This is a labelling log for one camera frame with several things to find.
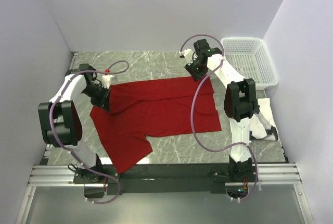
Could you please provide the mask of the red t-shirt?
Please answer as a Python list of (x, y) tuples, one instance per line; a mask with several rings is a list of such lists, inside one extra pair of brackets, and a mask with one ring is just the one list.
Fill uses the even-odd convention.
[[(124, 173), (152, 152), (146, 139), (190, 134), (190, 110), (198, 83), (191, 77), (137, 81), (110, 87), (110, 111), (94, 106), (90, 117), (116, 171)], [(221, 130), (214, 89), (206, 80), (197, 96), (199, 133)]]

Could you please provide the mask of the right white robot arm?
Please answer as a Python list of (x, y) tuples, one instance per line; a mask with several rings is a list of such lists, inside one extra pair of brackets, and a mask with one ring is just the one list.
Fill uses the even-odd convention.
[(246, 79), (226, 60), (222, 46), (211, 48), (206, 35), (194, 43), (194, 49), (181, 48), (180, 58), (187, 61), (185, 69), (195, 81), (199, 81), (190, 110), (190, 124), (194, 128), (194, 109), (201, 87), (210, 75), (215, 74), (226, 88), (224, 112), (229, 118), (232, 143), (228, 146), (228, 175), (235, 182), (255, 173), (255, 157), (250, 143), (250, 122), (259, 113), (256, 85)]

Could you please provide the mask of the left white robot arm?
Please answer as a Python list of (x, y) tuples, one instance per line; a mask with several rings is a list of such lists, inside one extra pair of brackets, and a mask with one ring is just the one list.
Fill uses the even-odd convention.
[(101, 82), (94, 82), (97, 79), (95, 71), (89, 64), (68, 70), (57, 94), (38, 106), (44, 142), (73, 155), (80, 169), (88, 167), (85, 176), (91, 183), (99, 183), (104, 170), (98, 155), (82, 141), (83, 129), (73, 100), (83, 93), (91, 99), (92, 105), (110, 110), (110, 90)]

